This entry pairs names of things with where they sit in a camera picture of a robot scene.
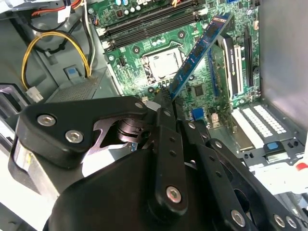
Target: chip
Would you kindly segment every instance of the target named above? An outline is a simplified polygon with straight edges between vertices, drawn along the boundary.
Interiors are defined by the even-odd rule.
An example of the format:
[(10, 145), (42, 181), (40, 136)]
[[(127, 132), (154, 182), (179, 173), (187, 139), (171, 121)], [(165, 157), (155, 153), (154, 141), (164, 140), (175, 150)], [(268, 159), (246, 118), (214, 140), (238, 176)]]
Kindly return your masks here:
[(148, 56), (149, 66), (156, 81), (165, 77), (172, 77), (182, 65), (179, 49), (172, 48)]
[(191, 68), (191, 64), (189, 62), (187, 62), (184, 67), (182, 68), (182, 72), (185, 74), (188, 72), (188, 70)]
[(192, 52), (194, 54), (195, 57), (198, 57), (202, 51), (203, 51), (203, 47), (200, 45), (197, 45), (197, 47), (194, 49), (194, 51)]
[(194, 87), (194, 92), (195, 92), (196, 96), (203, 95), (202, 85), (195, 86)]
[(175, 91), (179, 85), (180, 81), (178, 79), (175, 79), (172, 83), (171, 83), (171, 91)]
[(209, 8), (213, 8), (214, 6), (215, 6), (214, 2), (210, 2), (210, 3), (208, 4), (208, 7), (209, 7)]
[(123, 11), (122, 10), (117, 11), (116, 15), (118, 16), (118, 18), (122, 17), (123, 16)]
[(207, 37), (212, 37), (218, 29), (219, 27), (216, 24), (210, 24), (210, 26), (207, 28), (205, 32), (205, 35)]

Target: white connector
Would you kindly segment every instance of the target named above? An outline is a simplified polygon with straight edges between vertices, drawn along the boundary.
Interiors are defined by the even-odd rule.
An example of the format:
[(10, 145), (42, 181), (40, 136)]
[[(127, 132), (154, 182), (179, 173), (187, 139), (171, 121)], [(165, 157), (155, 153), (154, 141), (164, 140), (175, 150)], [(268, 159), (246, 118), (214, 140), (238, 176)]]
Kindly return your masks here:
[(26, 91), (26, 94), (36, 103), (43, 99), (40, 92), (36, 87), (31, 87), (29, 90)]

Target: white label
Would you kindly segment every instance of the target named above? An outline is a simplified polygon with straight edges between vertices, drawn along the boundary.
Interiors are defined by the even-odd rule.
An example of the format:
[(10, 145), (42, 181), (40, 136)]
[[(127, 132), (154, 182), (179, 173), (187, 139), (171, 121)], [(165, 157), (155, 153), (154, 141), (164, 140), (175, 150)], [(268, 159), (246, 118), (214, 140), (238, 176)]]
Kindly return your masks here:
[(71, 6), (65, 7), (63, 10), (58, 11), (58, 23), (62, 23), (71, 14)]

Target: yellow wire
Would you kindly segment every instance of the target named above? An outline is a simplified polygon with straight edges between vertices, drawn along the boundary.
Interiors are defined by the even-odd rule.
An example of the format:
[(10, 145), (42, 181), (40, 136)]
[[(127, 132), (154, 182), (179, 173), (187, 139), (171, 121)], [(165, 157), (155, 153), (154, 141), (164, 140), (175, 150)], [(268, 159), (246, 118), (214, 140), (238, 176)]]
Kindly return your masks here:
[(90, 71), (90, 67), (89, 67), (89, 64), (88, 64), (88, 61), (87, 61), (87, 58), (86, 56), (84, 55), (84, 53), (82, 52), (81, 48), (69, 37), (67, 36), (66, 34), (63, 34), (61, 32), (58, 32), (58, 31), (51, 31), (51, 32), (45, 32), (45, 33), (42, 33), (40, 34), (38, 37), (34, 38), (31, 43), (29, 44), (26, 52), (25, 52), (25, 55), (24, 55), (24, 59), (23, 59), (23, 64), (22, 64), (22, 70), (21, 70), (21, 79), (22, 79), (22, 83), (23, 83), (23, 86), (28, 90), (28, 87), (26, 85), (26, 80), (25, 80), (25, 71), (26, 71), (26, 63), (27, 63), (27, 60), (29, 58), (29, 55), (34, 47), (34, 45), (43, 37), (47, 37), (47, 36), (59, 36), (59, 37), (62, 37), (62, 38), (65, 38), (67, 39), (68, 41), (70, 41), (73, 46), (76, 48), (76, 50), (78, 51), (78, 53), (80, 54), (81, 56), (81, 59), (82, 59), (82, 62), (84, 63), (85, 65), (85, 68), (86, 68), (86, 72), (87, 72), (87, 75), (88, 77), (90, 77), (90, 74), (91, 74), (91, 71)]
[(82, 3), (83, 3), (83, 0), (82, 0), (82, 1), (80, 1), (80, 3), (78, 4), (78, 6), (76, 6), (76, 7), (74, 8), (74, 10), (75, 10), (75, 9), (77, 9), (79, 6), (81, 6), (81, 5), (82, 5)]

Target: ram slot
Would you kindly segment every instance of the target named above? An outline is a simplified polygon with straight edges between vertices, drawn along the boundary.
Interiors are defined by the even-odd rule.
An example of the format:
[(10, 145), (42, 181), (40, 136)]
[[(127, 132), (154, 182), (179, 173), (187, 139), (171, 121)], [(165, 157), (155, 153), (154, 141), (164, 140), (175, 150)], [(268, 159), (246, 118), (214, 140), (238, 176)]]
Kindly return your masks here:
[(244, 48), (245, 48), (245, 62), (246, 62), (246, 79), (248, 86), (254, 85), (254, 75), (252, 67), (252, 43), (249, 28), (246, 26), (244, 31)]
[(169, 15), (184, 11), (186, 9), (191, 9), (191, 7), (197, 6), (197, 5), (198, 5), (198, 1), (186, 0), (184, 2), (179, 3), (177, 5), (177, 7), (168, 6), (167, 8), (164, 8), (164, 9), (159, 9), (159, 10), (156, 9), (152, 13), (147, 12), (144, 15), (142, 15), (141, 17), (135, 17), (135, 18), (130, 19), (129, 21), (125, 21), (121, 24), (118, 23), (115, 26), (112, 26), (112, 25), (108, 26), (106, 28), (105, 35), (103, 37), (101, 37), (100, 39), (113, 36), (115, 34), (123, 32), (123, 31), (128, 31), (130, 29), (134, 29), (138, 26), (141, 26), (141, 25), (149, 23), (151, 21), (163, 18), (165, 16), (169, 16)]
[(162, 34), (164, 32), (188, 25), (190, 23), (196, 22), (197, 20), (198, 17), (190, 12), (189, 14), (181, 15), (180, 17), (169, 19), (165, 22), (160, 22), (159, 25), (149, 26), (133, 33), (128, 33), (126, 35), (115, 38), (114, 40), (110, 41), (112, 44), (111, 48), (116, 49), (119, 47), (124, 47), (132, 43), (136, 43), (141, 40)]

